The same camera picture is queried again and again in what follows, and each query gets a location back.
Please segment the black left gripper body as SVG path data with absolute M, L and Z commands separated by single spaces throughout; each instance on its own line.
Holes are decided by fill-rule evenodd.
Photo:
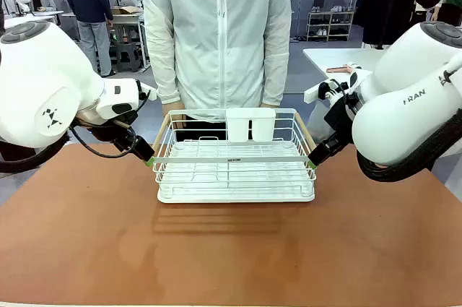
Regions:
M 140 144 L 140 137 L 131 127 L 137 118 L 137 111 L 129 111 L 103 124 L 91 124 L 77 118 L 77 125 L 86 127 L 97 140 L 109 142 L 119 151 L 134 151 Z

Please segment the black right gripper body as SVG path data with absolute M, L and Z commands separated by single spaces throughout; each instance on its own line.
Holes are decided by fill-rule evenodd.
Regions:
M 324 116 L 324 121 L 333 129 L 328 138 L 342 144 L 352 144 L 352 124 L 358 104 L 357 94 L 341 96 Z

